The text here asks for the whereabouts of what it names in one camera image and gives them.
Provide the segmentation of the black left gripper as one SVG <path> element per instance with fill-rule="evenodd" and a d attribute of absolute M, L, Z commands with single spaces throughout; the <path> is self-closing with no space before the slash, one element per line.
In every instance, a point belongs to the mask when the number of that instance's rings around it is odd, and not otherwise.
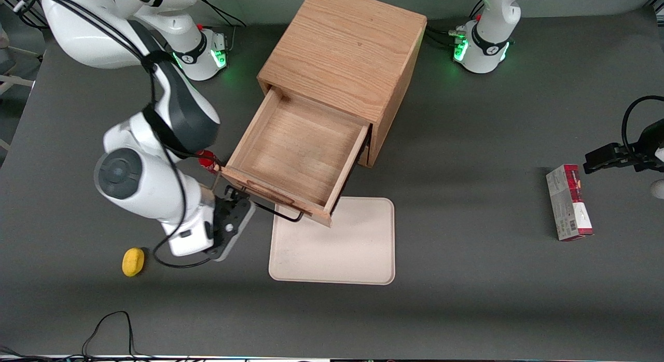
<path fill-rule="evenodd" d="M 656 156 L 662 149 L 663 119 L 647 126 L 638 140 L 628 141 L 628 121 L 625 121 L 625 147 L 622 144 L 606 144 L 585 154 L 584 173 L 590 175 L 602 169 L 626 168 L 632 166 L 635 172 L 653 170 L 663 173 L 663 163 Z"/>

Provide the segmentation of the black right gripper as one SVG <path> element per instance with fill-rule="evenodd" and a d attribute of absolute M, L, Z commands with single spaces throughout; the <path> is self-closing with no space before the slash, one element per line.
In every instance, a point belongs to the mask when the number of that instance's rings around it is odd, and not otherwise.
<path fill-rule="evenodd" d="M 223 198 L 215 201 L 211 249 L 232 249 L 250 220 L 251 195 L 226 185 Z"/>

